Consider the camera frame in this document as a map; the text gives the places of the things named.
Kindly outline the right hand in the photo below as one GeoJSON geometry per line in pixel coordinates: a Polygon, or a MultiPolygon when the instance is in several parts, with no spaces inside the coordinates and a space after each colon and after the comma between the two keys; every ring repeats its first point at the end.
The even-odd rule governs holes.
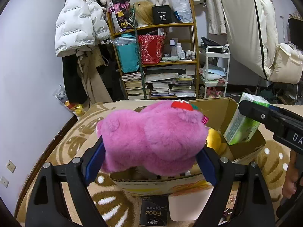
{"type": "Polygon", "coordinates": [[[296,167],[296,157],[296,152],[294,150],[291,150],[290,162],[288,164],[288,169],[286,171],[286,177],[283,184],[283,196],[288,199],[290,199],[297,190],[296,184],[299,179],[299,171],[296,167]]]}

